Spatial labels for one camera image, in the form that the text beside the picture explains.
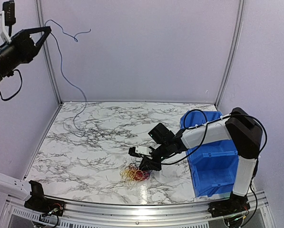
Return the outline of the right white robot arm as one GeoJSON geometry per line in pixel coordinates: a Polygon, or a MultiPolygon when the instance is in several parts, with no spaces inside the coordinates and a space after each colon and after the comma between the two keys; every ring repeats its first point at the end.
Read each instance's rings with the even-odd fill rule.
{"type": "Polygon", "coordinates": [[[233,194],[225,209],[235,213],[244,204],[261,152],[263,129],[243,109],[228,115],[191,110],[180,119],[177,133],[159,123],[149,135],[158,144],[147,148],[142,171],[160,171],[166,160],[184,152],[196,197],[233,194]]]}

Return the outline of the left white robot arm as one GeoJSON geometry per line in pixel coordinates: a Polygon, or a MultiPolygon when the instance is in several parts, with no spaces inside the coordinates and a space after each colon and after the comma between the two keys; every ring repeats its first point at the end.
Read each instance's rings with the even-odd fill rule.
{"type": "MultiPolygon", "coordinates": [[[[0,36],[4,40],[0,46],[0,82],[5,77],[18,72],[23,82],[21,72],[17,67],[30,63],[36,57],[51,33],[49,26],[23,29],[13,37],[4,28],[0,29],[0,36]]],[[[36,181],[25,181],[0,173],[0,191],[23,201],[30,201],[39,211],[46,211],[50,204],[44,197],[43,187],[36,181]]]]}

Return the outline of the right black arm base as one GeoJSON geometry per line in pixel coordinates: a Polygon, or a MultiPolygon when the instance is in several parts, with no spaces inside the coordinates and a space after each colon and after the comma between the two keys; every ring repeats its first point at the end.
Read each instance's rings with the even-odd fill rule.
{"type": "Polygon", "coordinates": [[[238,196],[231,192],[229,199],[209,203],[208,212],[213,218],[216,218],[236,214],[249,209],[250,204],[247,195],[238,196]]]}

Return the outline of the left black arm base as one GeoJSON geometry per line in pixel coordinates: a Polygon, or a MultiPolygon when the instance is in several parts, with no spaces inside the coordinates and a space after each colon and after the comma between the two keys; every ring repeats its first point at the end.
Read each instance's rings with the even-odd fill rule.
{"type": "Polygon", "coordinates": [[[52,214],[62,216],[64,212],[65,202],[57,199],[49,199],[44,195],[44,190],[41,183],[36,181],[29,181],[31,186],[30,198],[25,201],[24,207],[42,212],[45,214],[52,214]]]}

